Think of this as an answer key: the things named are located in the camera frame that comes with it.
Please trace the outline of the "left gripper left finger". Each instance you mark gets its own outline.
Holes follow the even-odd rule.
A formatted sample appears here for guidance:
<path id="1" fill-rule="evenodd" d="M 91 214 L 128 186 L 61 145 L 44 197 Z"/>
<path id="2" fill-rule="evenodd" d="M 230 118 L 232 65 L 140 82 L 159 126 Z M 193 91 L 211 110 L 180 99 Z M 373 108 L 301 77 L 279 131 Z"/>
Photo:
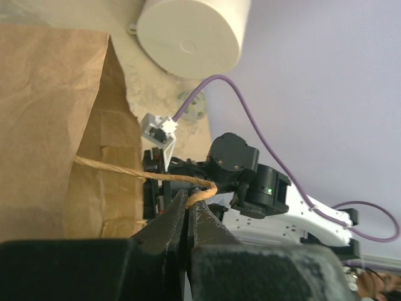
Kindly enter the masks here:
<path id="1" fill-rule="evenodd" d="M 129 238 L 1 244 L 2 300 L 183 300 L 185 191 Z"/>

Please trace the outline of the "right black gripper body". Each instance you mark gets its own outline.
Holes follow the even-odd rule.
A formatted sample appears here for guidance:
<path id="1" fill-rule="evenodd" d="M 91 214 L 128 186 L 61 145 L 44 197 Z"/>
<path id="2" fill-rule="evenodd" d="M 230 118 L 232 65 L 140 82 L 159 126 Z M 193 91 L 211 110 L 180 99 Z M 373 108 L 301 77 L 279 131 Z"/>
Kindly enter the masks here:
<path id="1" fill-rule="evenodd" d="M 191 159 L 184 161 L 173 157 L 168 169 L 165 169 L 162 149 L 157 147 L 144 152 L 143 169 L 157 174 L 172 172 L 175 175 L 206 178 L 205 163 Z M 180 190 L 185 190 L 191 195 L 200 189 L 204 187 L 190 182 L 147 179 L 143 184 L 143 218 L 155 219 L 162 214 Z"/>

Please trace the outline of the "brown paper bag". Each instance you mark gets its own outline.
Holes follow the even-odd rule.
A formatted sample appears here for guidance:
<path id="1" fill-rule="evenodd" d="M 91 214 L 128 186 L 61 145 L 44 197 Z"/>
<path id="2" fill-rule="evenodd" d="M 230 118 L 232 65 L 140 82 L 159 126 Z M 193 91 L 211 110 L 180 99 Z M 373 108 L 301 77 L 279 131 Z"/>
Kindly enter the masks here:
<path id="1" fill-rule="evenodd" d="M 108 33 L 1 25 L 2 241 L 134 235 L 141 155 Z"/>

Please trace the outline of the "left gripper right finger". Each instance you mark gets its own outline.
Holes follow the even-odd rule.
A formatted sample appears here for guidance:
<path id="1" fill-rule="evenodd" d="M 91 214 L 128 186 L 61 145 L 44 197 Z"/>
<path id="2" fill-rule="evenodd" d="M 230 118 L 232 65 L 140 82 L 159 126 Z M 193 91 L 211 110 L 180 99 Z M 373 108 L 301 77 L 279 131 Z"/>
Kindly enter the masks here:
<path id="1" fill-rule="evenodd" d="M 354 300 L 339 259 L 324 246 L 245 245 L 205 202 L 190 208 L 188 235 L 194 300 Z"/>

